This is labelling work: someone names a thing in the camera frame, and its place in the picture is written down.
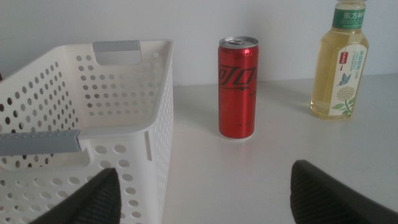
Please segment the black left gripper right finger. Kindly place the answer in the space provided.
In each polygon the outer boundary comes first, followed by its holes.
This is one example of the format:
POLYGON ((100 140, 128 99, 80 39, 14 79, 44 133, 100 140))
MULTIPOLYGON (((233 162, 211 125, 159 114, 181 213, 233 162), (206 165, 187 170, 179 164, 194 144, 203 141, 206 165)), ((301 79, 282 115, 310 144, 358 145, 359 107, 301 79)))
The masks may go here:
POLYGON ((299 224, 394 224, 397 212, 363 196, 306 160, 294 162, 290 209, 299 224))

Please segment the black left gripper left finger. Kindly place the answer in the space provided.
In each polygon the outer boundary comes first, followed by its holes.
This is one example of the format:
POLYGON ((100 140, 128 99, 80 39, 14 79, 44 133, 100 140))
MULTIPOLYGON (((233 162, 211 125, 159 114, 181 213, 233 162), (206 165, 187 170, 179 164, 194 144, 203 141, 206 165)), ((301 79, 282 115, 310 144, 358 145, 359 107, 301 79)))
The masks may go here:
POLYGON ((121 190, 115 168, 106 168, 33 224, 119 224, 121 190))

